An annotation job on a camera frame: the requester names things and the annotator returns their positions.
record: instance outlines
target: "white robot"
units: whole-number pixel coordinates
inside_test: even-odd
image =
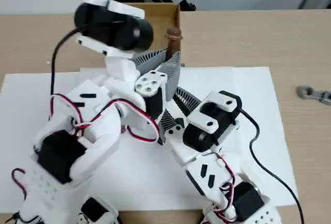
[[[50,121],[35,137],[33,168],[17,223],[118,223],[100,196],[87,196],[96,169],[116,152],[121,133],[144,142],[169,142],[197,191],[210,200],[201,223],[279,224],[280,215],[259,191],[259,181],[239,155],[222,153],[239,127],[238,96],[211,92],[199,101],[177,87],[179,53],[145,51],[153,30],[144,11],[112,0],[83,0],[77,28],[53,56]],[[55,57],[74,33],[82,46],[105,54],[107,75],[86,80],[66,95],[54,94]],[[174,99],[187,126],[166,110]]]

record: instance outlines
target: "wooden table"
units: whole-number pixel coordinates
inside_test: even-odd
[[[331,11],[184,12],[180,25],[186,66],[270,67],[306,223],[328,223],[331,107],[299,99],[295,87],[331,90]],[[0,82],[5,73],[49,71],[54,45],[71,28],[69,15],[0,16]],[[102,58],[71,40],[59,54],[57,71],[103,66]],[[283,223],[299,223],[295,206],[279,210]],[[200,215],[124,212],[121,218],[124,224],[194,224]],[[0,221],[7,217],[0,215]]]

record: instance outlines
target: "black cable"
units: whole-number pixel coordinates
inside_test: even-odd
[[[256,128],[257,132],[255,134],[255,137],[249,142],[249,150],[250,153],[253,157],[253,159],[255,160],[255,162],[266,172],[268,173],[270,176],[272,176],[273,178],[275,178],[277,181],[279,181],[292,195],[293,199],[296,202],[296,205],[298,206],[299,209],[299,214],[300,214],[300,220],[301,220],[301,224],[305,224],[305,220],[304,220],[304,213],[302,211],[300,202],[298,200],[298,198],[296,197],[295,193],[293,192],[293,190],[281,179],[279,178],[277,175],[275,175],[273,172],[271,172],[270,170],[268,170],[263,164],[260,163],[260,161],[258,160],[258,158],[255,156],[254,151],[253,151],[253,143],[254,141],[256,141],[260,135],[260,127],[259,124],[257,124],[257,122],[243,109],[240,110],[240,112],[244,115],[244,117],[246,117]]]
[[[57,43],[54,52],[53,52],[53,56],[52,56],[52,70],[51,70],[51,95],[54,94],[54,83],[55,83],[55,60],[56,60],[56,56],[57,53],[60,49],[60,47],[73,35],[77,34],[77,33],[81,33],[83,31],[86,31],[88,29],[94,28],[94,27],[102,27],[102,26],[111,26],[113,24],[119,24],[119,23],[123,23],[123,21],[113,21],[113,22],[97,22],[97,23],[90,23],[90,24],[85,24],[85,25],[81,25],[76,27],[75,29],[71,30],[66,36],[64,36],[59,43]]]
[[[6,220],[5,223],[8,223],[10,220],[15,220],[15,223],[17,223],[17,220],[20,220],[21,223],[28,224],[28,223],[35,221],[38,218],[40,218],[40,217],[37,215],[37,216],[31,218],[30,220],[23,220],[20,215],[20,212],[16,212],[12,215],[12,217],[10,219]]]

